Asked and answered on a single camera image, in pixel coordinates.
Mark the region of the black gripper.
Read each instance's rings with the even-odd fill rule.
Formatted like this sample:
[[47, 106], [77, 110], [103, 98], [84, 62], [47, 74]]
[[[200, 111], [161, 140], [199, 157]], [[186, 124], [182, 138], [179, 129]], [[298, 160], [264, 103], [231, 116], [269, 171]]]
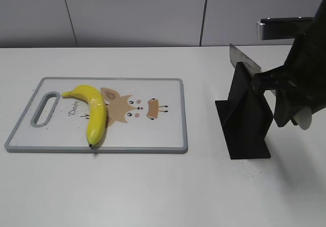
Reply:
[[284, 67], [254, 74], [251, 87], [256, 93], [276, 90], [278, 127], [290, 120], [300, 128], [310, 127], [310, 109], [316, 113], [325, 108], [325, 0], [295, 39]]

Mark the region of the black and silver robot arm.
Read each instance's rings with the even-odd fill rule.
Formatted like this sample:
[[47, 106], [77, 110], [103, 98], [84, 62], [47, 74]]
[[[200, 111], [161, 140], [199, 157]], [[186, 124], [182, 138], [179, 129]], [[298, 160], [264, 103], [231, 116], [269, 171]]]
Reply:
[[294, 39], [283, 65], [256, 73], [253, 90], [275, 91], [274, 120], [306, 130], [312, 115], [325, 108], [325, 0], [314, 17], [265, 18], [259, 22], [262, 40]]

